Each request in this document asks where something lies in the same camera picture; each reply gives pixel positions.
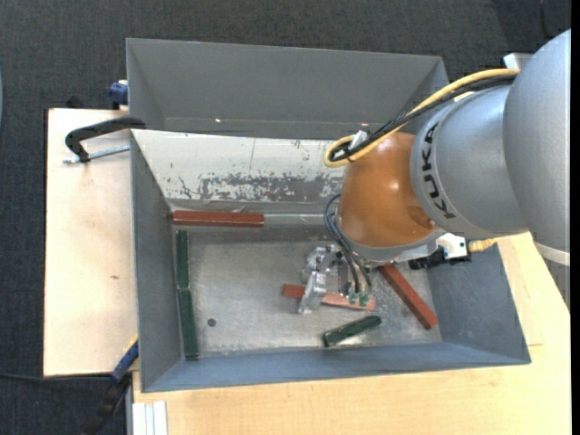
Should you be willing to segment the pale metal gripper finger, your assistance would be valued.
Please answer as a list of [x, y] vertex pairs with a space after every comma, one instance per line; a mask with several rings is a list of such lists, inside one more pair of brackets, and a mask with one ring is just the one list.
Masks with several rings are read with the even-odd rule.
[[303, 282], [307, 282], [311, 274], [320, 269], [326, 255], [327, 250], [325, 246], [317, 246], [307, 255], [301, 274]]
[[304, 293], [297, 307], [299, 314], [310, 314], [316, 311], [326, 295], [326, 275], [312, 272], [306, 281]]

